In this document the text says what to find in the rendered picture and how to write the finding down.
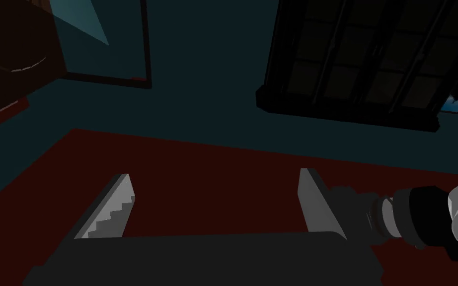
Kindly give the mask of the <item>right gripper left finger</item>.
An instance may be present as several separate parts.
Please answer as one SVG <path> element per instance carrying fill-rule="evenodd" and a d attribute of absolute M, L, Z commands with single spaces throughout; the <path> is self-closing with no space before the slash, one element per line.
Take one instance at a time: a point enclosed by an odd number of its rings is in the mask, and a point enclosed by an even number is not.
<path fill-rule="evenodd" d="M 74 239 L 122 237 L 131 210 L 135 192 L 127 173 L 119 174 L 102 191 L 102 198 L 95 201 L 95 208 L 88 211 Z"/>

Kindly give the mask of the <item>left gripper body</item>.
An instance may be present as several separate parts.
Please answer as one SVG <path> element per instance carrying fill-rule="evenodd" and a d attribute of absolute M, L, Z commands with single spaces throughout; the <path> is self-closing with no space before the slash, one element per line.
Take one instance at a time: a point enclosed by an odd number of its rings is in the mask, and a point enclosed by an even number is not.
<path fill-rule="evenodd" d="M 381 243 L 372 216 L 376 193 L 356 193 L 348 186 L 336 186 L 326 192 L 326 200 L 347 240 L 355 243 Z"/>

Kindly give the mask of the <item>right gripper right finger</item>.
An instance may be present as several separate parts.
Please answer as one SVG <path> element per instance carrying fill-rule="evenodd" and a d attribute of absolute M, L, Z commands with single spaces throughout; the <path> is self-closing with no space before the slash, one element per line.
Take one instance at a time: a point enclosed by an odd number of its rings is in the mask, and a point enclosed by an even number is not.
<path fill-rule="evenodd" d="M 298 200 L 309 232 L 334 232 L 347 239 L 330 207 L 331 193 L 314 168 L 301 168 Z"/>

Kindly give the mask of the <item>dark framed window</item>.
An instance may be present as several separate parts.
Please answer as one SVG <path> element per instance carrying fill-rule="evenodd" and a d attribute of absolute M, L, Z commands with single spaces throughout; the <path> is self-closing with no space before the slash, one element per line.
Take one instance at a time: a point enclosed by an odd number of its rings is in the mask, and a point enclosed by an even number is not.
<path fill-rule="evenodd" d="M 458 100 L 458 0 L 279 0 L 268 113 L 435 132 Z"/>

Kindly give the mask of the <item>dark brown door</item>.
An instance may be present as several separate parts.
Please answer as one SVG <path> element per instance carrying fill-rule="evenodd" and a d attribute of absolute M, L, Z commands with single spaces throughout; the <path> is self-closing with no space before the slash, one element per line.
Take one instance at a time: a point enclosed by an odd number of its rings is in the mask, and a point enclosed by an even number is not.
<path fill-rule="evenodd" d="M 0 109 L 66 73 L 50 0 L 0 0 Z"/>

